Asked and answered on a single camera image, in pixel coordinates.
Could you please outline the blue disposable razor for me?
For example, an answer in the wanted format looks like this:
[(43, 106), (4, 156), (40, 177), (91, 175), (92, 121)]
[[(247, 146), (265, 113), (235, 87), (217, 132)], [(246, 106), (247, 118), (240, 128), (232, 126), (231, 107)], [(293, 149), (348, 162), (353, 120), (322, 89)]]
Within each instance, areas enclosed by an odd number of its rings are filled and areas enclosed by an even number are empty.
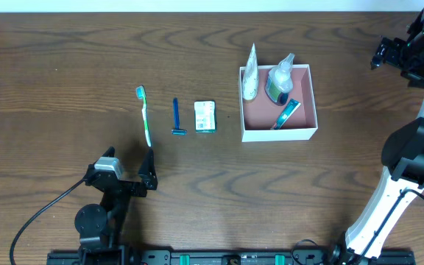
[(174, 114), (174, 128), (172, 129), (172, 135), (187, 135), (187, 131), (180, 128), (180, 113), (177, 98), (173, 98), (172, 105)]

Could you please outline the green white soap box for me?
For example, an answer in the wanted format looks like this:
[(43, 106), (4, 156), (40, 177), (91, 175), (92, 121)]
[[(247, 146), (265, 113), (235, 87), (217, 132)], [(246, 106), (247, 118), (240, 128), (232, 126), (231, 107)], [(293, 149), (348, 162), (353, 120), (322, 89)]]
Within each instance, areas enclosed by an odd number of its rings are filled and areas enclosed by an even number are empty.
[(215, 101), (197, 101), (194, 103), (194, 124), (197, 133), (216, 132)]

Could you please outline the white box pink interior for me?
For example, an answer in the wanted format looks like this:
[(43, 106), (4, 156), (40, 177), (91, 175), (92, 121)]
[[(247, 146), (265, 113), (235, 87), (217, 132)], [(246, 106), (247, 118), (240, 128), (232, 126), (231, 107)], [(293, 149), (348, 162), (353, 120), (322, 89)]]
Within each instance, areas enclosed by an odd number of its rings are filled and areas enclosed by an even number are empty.
[(242, 88), (238, 89), (241, 140), (243, 142), (307, 141), (318, 129), (310, 65), (293, 66), (291, 78), (294, 88), (289, 94), (289, 99), (297, 100), (300, 106), (279, 130), (273, 130), (272, 126), (285, 107), (274, 104), (264, 90), (271, 68), (271, 66), (258, 67), (259, 89), (253, 100), (244, 100)]

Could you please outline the red green toothpaste tube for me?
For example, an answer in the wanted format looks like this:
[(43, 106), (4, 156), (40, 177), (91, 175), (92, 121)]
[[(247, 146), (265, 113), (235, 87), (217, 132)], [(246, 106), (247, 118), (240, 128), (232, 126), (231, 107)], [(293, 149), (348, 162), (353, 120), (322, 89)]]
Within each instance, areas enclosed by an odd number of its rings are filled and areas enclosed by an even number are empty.
[(293, 115), (293, 113), (301, 106), (301, 103), (295, 99), (290, 99), (281, 114), (272, 125), (272, 130), (279, 130), (287, 120)]

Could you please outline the clear pump bottle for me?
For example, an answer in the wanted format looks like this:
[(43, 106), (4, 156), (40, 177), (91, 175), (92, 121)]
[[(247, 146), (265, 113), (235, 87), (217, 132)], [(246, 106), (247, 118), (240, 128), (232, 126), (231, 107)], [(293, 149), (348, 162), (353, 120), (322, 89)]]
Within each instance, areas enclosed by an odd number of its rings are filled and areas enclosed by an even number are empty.
[(269, 99), (276, 105), (281, 106), (286, 104), (289, 93), (293, 89), (293, 60), (294, 54), (290, 53), (269, 71), (265, 92)]

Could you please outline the white lotion tube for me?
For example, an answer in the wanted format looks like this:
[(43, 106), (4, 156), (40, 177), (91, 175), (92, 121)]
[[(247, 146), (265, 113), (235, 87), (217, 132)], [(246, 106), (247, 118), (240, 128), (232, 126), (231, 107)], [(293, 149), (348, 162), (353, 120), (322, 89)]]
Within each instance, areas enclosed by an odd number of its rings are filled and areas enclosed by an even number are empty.
[(247, 65), (242, 77), (241, 88), (242, 96), (244, 100), (253, 100), (258, 93), (259, 87), (259, 73), (258, 73), (258, 61), (255, 50), (255, 44), (252, 45), (250, 55), (247, 60)]

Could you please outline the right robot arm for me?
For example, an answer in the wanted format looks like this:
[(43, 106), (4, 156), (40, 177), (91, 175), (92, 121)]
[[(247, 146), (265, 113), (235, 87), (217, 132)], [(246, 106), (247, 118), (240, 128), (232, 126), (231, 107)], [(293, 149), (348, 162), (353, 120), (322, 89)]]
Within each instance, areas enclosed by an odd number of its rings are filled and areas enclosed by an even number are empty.
[[(370, 65), (400, 69), (409, 85), (424, 89), (424, 8), (407, 29), (408, 39), (383, 38)], [(413, 252), (384, 250), (384, 242), (410, 203), (424, 200), (424, 98), (414, 121), (386, 140), (383, 171), (370, 201), (327, 254), (327, 264), (414, 264)]]

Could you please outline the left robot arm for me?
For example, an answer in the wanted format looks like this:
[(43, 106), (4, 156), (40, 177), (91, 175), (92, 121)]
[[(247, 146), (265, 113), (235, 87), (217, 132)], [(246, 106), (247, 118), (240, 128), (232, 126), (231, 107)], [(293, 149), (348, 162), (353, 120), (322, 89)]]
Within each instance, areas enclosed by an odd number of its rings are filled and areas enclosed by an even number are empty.
[(82, 207), (75, 216), (79, 233), (81, 264), (139, 264), (141, 256), (120, 242), (121, 230), (130, 199), (145, 197), (158, 187), (154, 152), (148, 149), (138, 170), (139, 182), (122, 180), (123, 168), (110, 147), (95, 163), (88, 166), (85, 184), (103, 193), (99, 204)]

